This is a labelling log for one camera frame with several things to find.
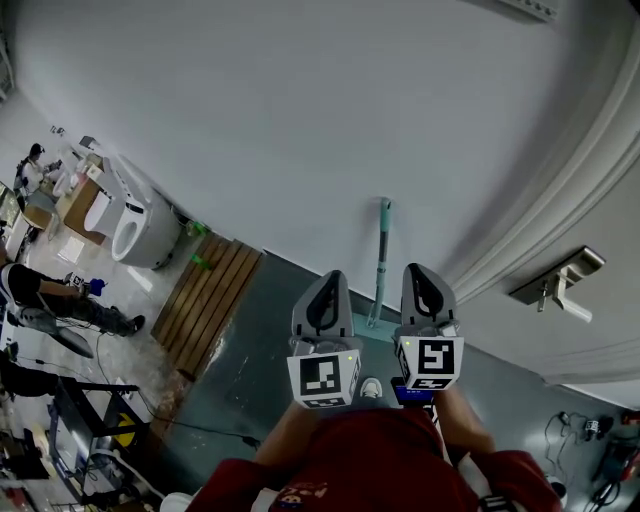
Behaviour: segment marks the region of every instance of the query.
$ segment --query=person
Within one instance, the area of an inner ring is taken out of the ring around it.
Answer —
[[[53,396],[58,378],[55,373],[23,368],[5,350],[0,350],[0,391],[18,396]]]
[[[40,144],[33,144],[29,156],[18,164],[14,192],[20,209],[24,211],[26,205],[36,206],[57,215],[55,201],[40,186],[45,178],[55,183],[60,177],[61,162],[54,162],[46,167],[40,165],[40,157],[45,152]]]
[[[9,264],[12,266],[8,268],[5,280],[5,267]],[[9,290],[5,291],[19,306],[49,310],[56,317],[89,322],[105,332],[120,336],[133,336],[144,326],[142,315],[129,320],[116,308],[101,306],[61,280],[10,262],[3,244],[0,244],[0,275],[2,288],[8,284]]]
[[[533,458],[496,451],[455,385],[435,393],[442,437],[422,408],[380,408],[377,379],[367,379],[360,395],[374,408],[359,405],[321,421],[315,410],[292,403],[254,461],[222,461],[188,512],[249,511],[265,487],[279,490],[271,511],[562,510]],[[484,484],[467,483],[462,474],[469,468],[479,468]],[[502,498],[509,502],[496,508]]]

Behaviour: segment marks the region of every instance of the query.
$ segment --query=wooden slat floor mat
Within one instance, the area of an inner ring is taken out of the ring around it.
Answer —
[[[210,268],[189,261],[151,334],[176,369],[200,376],[262,253],[216,234],[204,237],[196,254]]]

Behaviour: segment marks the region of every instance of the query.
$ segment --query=toilet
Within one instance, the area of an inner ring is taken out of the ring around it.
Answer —
[[[124,205],[124,199],[121,197],[109,197],[104,192],[98,192],[84,218],[84,229],[97,231],[113,239]]]
[[[142,268],[162,266],[171,256],[182,226],[169,203],[141,176],[126,157],[103,159],[123,192],[124,210],[113,234],[111,257],[125,265]]]
[[[111,238],[111,257],[142,268],[162,266],[171,256],[182,226],[165,199],[126,157],[102,159],[103,172],[89,176],[102,188],[84,220],[87,231]]]

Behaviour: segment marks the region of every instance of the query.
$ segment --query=blue object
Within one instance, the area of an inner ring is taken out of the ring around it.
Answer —
[[[89,293],[91,295],[95,295],[96,297],[100,297],[102,295],[102,289],[107,286],[102,279],[92,279],[89,281]]]

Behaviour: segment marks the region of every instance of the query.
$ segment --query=green mop pole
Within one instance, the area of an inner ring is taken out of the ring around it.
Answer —
[[[384,299],[384,278],[387,272],[387,247],[389,245],[389,225],[391,224],[391,199],[383,197],[380,200],[380,248],[378,250],[378,271],[376,274],[376,300],[367,318],[367,327],[376,326],[382,312]]]

